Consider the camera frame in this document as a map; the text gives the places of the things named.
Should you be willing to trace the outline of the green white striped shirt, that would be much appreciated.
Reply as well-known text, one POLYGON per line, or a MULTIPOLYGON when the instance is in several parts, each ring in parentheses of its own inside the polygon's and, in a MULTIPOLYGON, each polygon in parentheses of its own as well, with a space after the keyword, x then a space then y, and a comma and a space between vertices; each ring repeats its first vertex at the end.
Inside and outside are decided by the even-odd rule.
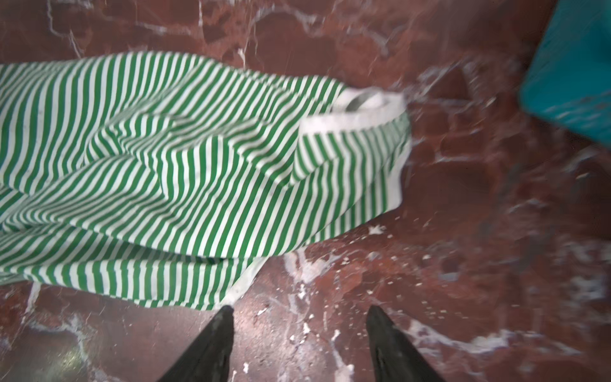
POLYGON ((136 52, 1 67, 1 281, 213 310, 402 201, 404 96, 136 52))

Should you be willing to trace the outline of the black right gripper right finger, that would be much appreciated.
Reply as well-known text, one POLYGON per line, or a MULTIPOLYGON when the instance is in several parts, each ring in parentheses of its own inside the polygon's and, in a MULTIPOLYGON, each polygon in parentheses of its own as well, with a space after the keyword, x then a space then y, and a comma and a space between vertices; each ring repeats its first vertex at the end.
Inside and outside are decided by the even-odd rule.
POLYGON ((369 308, 366 329, 377 382, 444 382, 381 307, 369 308))

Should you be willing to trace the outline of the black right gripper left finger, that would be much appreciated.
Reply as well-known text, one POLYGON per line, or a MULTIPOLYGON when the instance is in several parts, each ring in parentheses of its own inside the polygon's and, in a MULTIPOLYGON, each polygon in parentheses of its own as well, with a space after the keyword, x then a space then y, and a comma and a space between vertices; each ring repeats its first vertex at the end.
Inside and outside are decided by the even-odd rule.
POLYGON ((230 306, 220 308, 158 381, 229 381, 235 335, 233 314, 234 310, 230 306))

